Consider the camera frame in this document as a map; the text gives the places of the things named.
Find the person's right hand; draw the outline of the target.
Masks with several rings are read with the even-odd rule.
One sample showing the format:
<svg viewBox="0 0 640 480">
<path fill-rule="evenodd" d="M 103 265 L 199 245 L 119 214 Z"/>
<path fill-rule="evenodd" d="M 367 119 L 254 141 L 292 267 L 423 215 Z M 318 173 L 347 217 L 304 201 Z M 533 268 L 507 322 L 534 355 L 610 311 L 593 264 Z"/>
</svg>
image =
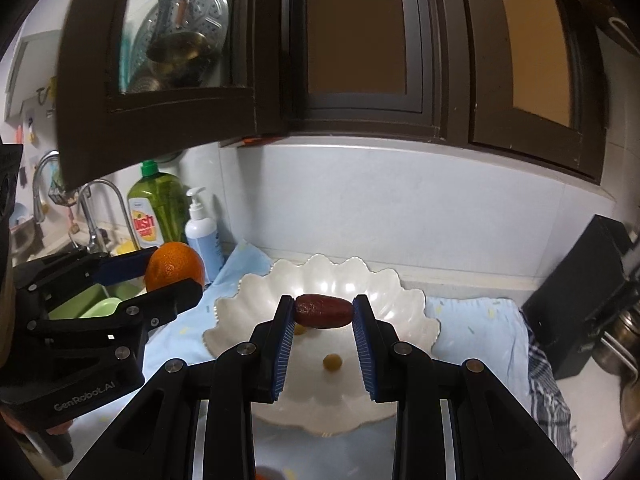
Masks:
<svg viewBox="0 0 640 480">
<path fill-rule="evenodd" d="M 68 464 L 74 457 L 70 428 L 74 421 L 63 422 L 44 431 L 32 431 L 17 420 L 10 410 L 1 407 L 1 417 L 12 431 L 23 436 L 53 466 Z"/>
</svg>

